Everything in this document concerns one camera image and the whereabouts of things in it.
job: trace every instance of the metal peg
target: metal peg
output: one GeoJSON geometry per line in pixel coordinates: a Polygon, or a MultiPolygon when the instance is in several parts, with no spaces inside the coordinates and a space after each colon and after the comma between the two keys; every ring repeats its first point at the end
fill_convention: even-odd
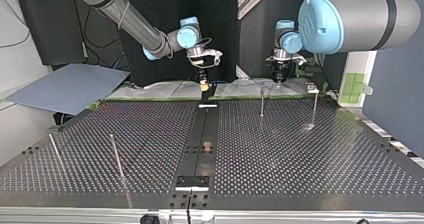
{"type": "Polygon", "coordinates": [[[53,135],[52,134],[49,134],[49,137],[50,137],[50,142],[53,145],[54,152],[56,152],[56,155],[60,155],[59,149],[57,149],[56,141],[54,140],[53,135]]]}
{"type": "Polygon", "coordinates": [[[264,87],[261,88],[261,117],[264,116],[264,109],[265,109],[265,91],[264,87]]]}
{"type": "Polygon", "coordinates": [[[121,165],[121,159],[119,158],[118,148],[116,147],[116,143],[115,143],[115,137],[113,136],[113,134],[110,134],[109,136],[110,136],[110,142],[112,143],[113,151],[115,152],[115,159],[116,159],[116,163],[118,164],[119,173],[121,174],[122,178],[125,178],[124,171],[121,165]]]}
{"type": "Polygon", "coordinates": [[[317,111],[318,94],[319,94],[319,93],[316,93],[316,94],[315,94],[314,113],[317,111]]]}

